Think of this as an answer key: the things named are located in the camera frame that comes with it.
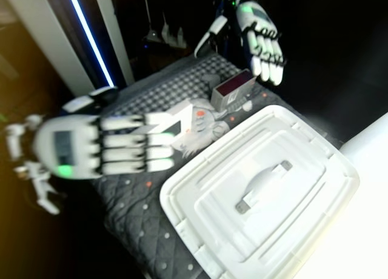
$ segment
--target white plastic lid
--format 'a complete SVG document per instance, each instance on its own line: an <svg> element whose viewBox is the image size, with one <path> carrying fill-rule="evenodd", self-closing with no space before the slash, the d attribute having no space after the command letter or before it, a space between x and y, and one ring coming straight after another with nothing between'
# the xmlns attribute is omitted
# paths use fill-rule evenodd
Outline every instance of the white plastic lid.
<svg viewBox="0 0 388 279"><path fill-rule="evenodd" d="M268 106L167 180L160 200L210 278L291 278L358 185L336 148Z"/></svg>

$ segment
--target green light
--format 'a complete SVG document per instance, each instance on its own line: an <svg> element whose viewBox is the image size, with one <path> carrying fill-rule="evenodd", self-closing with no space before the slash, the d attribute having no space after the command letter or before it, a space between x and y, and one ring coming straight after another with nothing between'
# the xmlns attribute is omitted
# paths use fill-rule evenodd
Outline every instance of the green light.
<svg viewBox="0 0 388 279"><path fill-rule="evenodd" d="M61 176L69 177L73 174L73 168L69 165L61 165L58 167L58 172Z"/></svg>
<svg viewBox="0 0 388 279"><path fill-rule="evenodd" d="M249 13L253 13L253 10L250 6L241 6L241 11L242 12L249 12Z"/></svg>

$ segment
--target white cable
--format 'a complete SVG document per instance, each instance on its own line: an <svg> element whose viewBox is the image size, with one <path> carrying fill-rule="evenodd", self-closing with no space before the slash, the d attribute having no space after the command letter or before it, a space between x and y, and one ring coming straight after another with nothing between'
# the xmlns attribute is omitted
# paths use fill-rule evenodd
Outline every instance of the white cable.
<svg viewBox="0 0 388 279"><path fill-rule="evenodd" d="M151 17L150 17L150 10L148 8L148 0L145 0L145 7L147 9L148 23L150 24L150 27L151 27Z"/></svg>

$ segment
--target bed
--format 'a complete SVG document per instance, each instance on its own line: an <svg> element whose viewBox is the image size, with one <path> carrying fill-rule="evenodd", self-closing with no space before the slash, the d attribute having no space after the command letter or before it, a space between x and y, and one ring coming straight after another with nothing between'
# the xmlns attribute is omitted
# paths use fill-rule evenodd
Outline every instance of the bed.
<svg viewBox="0 0 388 279"><path fill-rule="evenodd" d="M120 116L166 111L185 99L193 104L192 132L176 146L174 168L91 181L105 205L105 227L151 278L208 278L161 209L159 192L163 183L203 148L265 106L277 104L295 112L279 96L256 83L245 100L222 114L216 113L209 103L209 80L222 82L238 72L237 67L216 54L201 59L189 56L123 90L117 102L104 111L104 116Z"/></svg>

